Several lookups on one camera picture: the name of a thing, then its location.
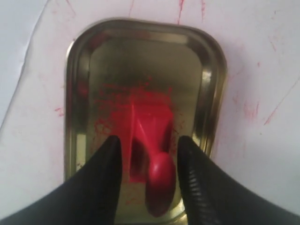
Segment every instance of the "red spoon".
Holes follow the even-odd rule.
[[[175,192],[176,168],[168,154],[173,114],[168,106],[154,104],[132,105],[132,114],[134,144],[130,164],[132,168],[144,169],[140,175],[146,181],[145,203],[149,213],[159,217],[170,208]]]

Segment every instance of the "white surface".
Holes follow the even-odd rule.
[[[20,78],[30,37],[46,2],[0,1],[0,128]]]
[[[63,182],[61,108],[72,39],[100,19],[130,15],[177,23],[180,14],[176,0],[70,0],[70,5],[47,4],[0,133],[0,217]],[[210,33],[227,58],[214,160],[246,187],[298,214],[299,11],[297,0],[185,0],[180,18],[180,24]]]

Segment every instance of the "white paper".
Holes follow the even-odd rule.
[[[0,1],[0,128],[20,79],[30,37],[46,2]]]

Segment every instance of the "gold tray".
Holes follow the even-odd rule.
[[[226,61],[218,43],[190,27],[106,20],[85,30],[67,53],[65,179],[107,137],[97,135],[94,128],[98,118],[105,116],[96,103],[100,89],[112,91],[107,83],[126,89],[149,77],[149,90],[172,88],[175,145],[179,136],[189,135],[211,154],[226,77]],[[116,224],[187,224],[178,182],[169,211],[155,218],[146,210],[144,185],[127,180],[128,174],[123,174]]]

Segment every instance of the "red plastic scoop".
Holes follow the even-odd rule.
[[[145,203],[159,217],[169,209],[176,168],[168,154],[173,114],[166,105],[132,104],[131,181],[146,182]]]

